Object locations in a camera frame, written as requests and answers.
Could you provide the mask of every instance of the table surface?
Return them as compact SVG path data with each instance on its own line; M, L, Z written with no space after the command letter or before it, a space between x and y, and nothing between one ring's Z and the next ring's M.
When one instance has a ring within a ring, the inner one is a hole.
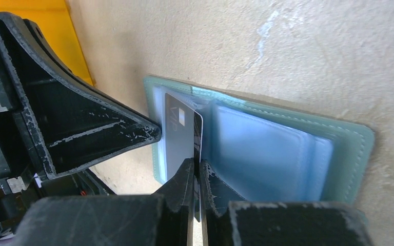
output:
M370 126L376 146L356 207L375 243L394 245L394 0L69 0L69 8L97 87L146 115L143 77L152 74ZM160 186L150 147L92 169L119 194Z

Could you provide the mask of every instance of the open wallet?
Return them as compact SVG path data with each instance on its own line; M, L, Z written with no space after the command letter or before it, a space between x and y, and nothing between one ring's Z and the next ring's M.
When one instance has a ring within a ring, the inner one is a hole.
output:
M373 147L370 128L164 78L146 77L144 86L163 132L152 146L160 183L194 157L241 200L354 202Z

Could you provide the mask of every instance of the teal wallet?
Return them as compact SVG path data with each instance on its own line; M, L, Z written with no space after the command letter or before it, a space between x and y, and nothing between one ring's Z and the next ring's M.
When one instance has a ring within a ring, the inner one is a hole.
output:
M354 202L373 147L370 128L158 77L146 77L144 87L160 124L166 92L203 116L202 158L247 200ZM162 140L152 149L154 177L165 183L171 167Z

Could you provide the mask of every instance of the concrete surface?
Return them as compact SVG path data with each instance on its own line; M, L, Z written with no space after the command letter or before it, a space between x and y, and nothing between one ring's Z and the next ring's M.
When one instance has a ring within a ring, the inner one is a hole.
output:
M394 245L394 0L69 6L98 88L137 111L147 114L142 79L154 74L372 127L356 206L376 244ZM93 169L121 194L159 187L150 147Z

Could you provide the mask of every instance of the yellow object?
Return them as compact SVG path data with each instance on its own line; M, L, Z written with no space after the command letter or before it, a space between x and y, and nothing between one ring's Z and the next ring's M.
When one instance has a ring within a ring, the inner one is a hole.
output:
M94 85L82 54L65 0L0 0L0 12L32 20L56 55L72 72Z

